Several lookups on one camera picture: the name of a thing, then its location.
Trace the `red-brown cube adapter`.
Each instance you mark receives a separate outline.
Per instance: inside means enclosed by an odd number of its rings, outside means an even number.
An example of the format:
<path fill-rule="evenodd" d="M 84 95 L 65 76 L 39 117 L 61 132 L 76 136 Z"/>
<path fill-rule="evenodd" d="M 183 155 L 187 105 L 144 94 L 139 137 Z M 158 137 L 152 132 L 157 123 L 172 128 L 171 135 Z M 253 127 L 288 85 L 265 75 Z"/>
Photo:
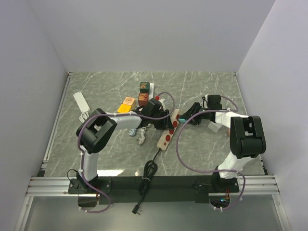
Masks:
<path fill-rule="evenodd" d="M 145 92 L 141 92 L 138 95 L 138 105 L 145 106 L 149 101 L 149 94 Z"/>

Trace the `white cube adapter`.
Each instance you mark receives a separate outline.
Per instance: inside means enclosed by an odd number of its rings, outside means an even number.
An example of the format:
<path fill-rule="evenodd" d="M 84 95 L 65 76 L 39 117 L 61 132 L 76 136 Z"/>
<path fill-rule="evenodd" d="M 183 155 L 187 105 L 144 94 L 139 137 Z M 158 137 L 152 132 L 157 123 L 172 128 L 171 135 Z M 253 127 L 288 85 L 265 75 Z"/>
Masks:
<path fill-rule="evenodd" d="M 214 123 L 212 121 L 210 121 L 210 123 L 208 124 L 208 128 L 211 129 L 215 133 L 217 133 L 221 127 L 222 127 L 221 124 Z"/>

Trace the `beige power strip red sockets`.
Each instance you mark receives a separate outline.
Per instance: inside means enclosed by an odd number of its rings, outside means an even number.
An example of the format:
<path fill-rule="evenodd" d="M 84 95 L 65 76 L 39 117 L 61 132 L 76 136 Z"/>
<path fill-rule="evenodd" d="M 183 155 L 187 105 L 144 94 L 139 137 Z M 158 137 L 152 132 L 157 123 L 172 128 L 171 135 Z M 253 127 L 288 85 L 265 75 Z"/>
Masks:
<path fill-rule="evenodd" d="M 179 125 L 179 117 L 180 117 L 180 109 L 175 109 L 172 116 L 171 116 L 171 122 L 173 125 L 173 130 L 165 130 L 158 143 L 157 143 L 157 148 L 161 149 L 162 151 L 165 151 L 175 133 L 175 130 L 177 129 Z"/>

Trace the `small white power strip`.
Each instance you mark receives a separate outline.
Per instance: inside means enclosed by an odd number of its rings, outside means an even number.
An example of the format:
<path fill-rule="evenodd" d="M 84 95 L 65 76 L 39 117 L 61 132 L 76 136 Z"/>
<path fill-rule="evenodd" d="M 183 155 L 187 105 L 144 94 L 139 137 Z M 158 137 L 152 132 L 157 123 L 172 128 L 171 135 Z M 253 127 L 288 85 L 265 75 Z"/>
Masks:
<path fill-rule="evenodd" d="M 79 110 L 81 111 L 81 115 L 79 116 L 80 122 L 85 122 L 89 115 L 90 115 L 90 107 L 87 104 L 82 92 L 76 92 L 73 94 L 73 97 L 79 107 Z"/>

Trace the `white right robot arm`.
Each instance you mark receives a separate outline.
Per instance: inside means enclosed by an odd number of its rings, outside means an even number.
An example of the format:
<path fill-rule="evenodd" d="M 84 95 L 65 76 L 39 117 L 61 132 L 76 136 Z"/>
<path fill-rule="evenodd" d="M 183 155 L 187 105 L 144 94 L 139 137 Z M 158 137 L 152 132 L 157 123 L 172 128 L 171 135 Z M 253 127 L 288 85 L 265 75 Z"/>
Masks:
<path fill-rule="evenodd" d="M 230 130 L 230 152 L 212 171 L 211 186 L 222 192 L 235 184 L 243 167 L 266 150 L 266 140 L 261 118 L 238 114 L 238 107 L 228 97 L 206 95 L 203 102 L 193 106 L 179 117 L 179 122 L 199 125 L 209 120 Z"/>

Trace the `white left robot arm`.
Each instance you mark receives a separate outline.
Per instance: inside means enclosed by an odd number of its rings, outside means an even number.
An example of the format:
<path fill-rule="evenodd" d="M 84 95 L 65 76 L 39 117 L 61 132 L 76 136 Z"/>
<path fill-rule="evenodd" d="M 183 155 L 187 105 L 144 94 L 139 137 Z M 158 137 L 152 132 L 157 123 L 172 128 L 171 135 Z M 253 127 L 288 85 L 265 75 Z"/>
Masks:
<path fill-rule="evenodd" d="M 79 188 L 84 193 L 93 192 L 97 186 L 97 163 L 99 152 L 105 148 L 116 130 L 154 125 L 157 130 L 173 130 L 170 111 L 164 109 L 161 102 L 150 99 L 144 106 L 127 113 L 106 113 L 96 109 L 77 129 L 77 147 L 81 162 L 77 172 Z"/>

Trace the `yellow cube socket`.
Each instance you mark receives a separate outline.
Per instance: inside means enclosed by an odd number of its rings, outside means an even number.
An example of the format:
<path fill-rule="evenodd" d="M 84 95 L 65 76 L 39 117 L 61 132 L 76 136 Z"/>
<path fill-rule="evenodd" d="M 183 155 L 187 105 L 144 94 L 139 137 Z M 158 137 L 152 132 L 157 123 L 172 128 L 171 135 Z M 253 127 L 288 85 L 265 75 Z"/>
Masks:
<path fill-rule="evenodd" d="M 127 104 L 121 104 L 120 107 L 118 108 L 117 112 L 118 113 L 128 113 L 130 112 L 132 109 L 131 105 L 127 105 Z"/>

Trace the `green cube adapter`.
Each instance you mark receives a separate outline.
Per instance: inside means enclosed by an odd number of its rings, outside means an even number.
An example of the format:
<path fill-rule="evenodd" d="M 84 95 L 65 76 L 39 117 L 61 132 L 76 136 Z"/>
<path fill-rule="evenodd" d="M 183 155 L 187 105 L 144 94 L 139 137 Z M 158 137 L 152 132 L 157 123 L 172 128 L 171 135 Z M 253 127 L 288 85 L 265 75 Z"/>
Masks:
<path fill-rule="evenodd" d="M 149 82 L 141 82 L 140 83 L 140 93 L 148 93 L 150 92 L 150 83 Z"/>

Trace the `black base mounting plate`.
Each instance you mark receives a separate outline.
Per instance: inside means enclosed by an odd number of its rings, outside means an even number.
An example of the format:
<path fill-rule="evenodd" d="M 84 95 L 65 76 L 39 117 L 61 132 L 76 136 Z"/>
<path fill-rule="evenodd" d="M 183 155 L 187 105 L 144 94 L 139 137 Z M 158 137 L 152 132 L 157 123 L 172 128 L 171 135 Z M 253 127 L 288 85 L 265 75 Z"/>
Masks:
<path fill-rule="evenodd" d="M 144 202 L 209 203 L 210 193 L 240 191 L 236 178 L 223 180 L 218 176 L 154 176 Z M 141 182 L 141 177 L 98 177 L 91 185 L 106 193 L 112 203 L 137 203 Z"/>

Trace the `aluminium frame rail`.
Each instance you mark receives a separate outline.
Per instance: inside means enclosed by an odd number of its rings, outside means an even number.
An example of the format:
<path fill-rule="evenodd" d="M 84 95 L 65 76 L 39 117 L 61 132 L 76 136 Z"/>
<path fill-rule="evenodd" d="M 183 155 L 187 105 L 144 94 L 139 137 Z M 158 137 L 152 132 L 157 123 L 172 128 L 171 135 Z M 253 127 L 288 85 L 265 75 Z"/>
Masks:
<path fill-rule="evenodd" d="M 42 177 L 32 177 L 30 182 L 29 182 L 29 186 L 26 192 L 26 196 L 55 196 L 56 193 L 61 193 L 60 192 L 60 187 L 55 185 L 56 182 L 59 181 L 58 178 L 47 178 L 44 177 L 44 173 L 46 171 L 47 165 L 48 165 L 48 161 L 50 158 L 50 153 L 51 153 L 51 149 L 53 146 L 53 142 L 55 139 L 55 133 L 58 127 L 58 123 L 59 123 L 59 118 L 61 115 L 61 111 L 62 111 L 62 107 L 63 107 L 63 103 L 67 94 L 67 89 L 69 87 L 69 83 L 71 80 L 71 74 L 72 72 L 68 72 L 67 74 L 67 79 L 66 79 L 66 83 L 64 86 L 64 90 L 61 96 L 61 100 L 60 100 L 60 104 L 59 104 L 59 108 L 56 114 L 56 118 L 55 118 L 55 122 L 53 124 L 52 127 L 52 131 L 51 131 L 51 135 L 48 141 L 48 145 L 45 151 L 45 155 L 43 158 L 43 162 L 41 165 L 41 169 L 39 171 L 39 173 L 42 173 L 43 176 Z"/>

